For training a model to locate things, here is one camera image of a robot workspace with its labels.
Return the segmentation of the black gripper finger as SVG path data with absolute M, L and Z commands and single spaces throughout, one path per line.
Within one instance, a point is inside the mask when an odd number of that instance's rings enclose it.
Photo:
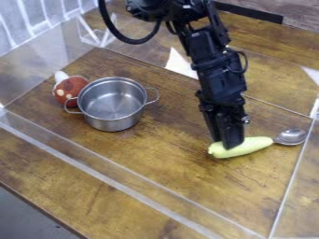
M 211 133 L 211 137 L 215 142 L 220 141 L 220 133 L 216 127 L 216 113 L 213 111 L 213 107 L 211 105 L 200 105 L 199 110 L 203 114 L 203 118 Z
M 221 107 L 216 114 L 216 124 L 220 133 L 220 140 L 225 149 L 235 148 L 244 141 L 244 120 L 243 107 Z

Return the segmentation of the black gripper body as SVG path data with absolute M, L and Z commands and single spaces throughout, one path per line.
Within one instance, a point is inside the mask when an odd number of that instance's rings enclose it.
M 204 92 L 201 90 L 197 90 L 196 97 L 199 99 L 199 105 L 211 105 L 213 107 L 213 111 L 217 114 L 221 107 L 231 106 L 231 107 L 243 107 L 244 110 L 244 104 L 245 100 L 241 96 L 232 98 L 231 100 L 221 100 L 220 102 L 213 102 L 208 99 L 208 97 L 204 95 Z M 247 117 L 244 120 L 244 125 L 249 123 L 249 117 L 245 113 Z

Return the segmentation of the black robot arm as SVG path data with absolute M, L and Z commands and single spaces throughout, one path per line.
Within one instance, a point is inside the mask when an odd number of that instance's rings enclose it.
M 241 92 L 247 90 L 244 54 L 228 48 L 228 31 L 220 21 L 213 0 L 124 0 L 125 9 L 143 21 L 164 21 L 179 37 L 197 72 L 199 111 L 211 136 L 227 149 L 244 141 Z

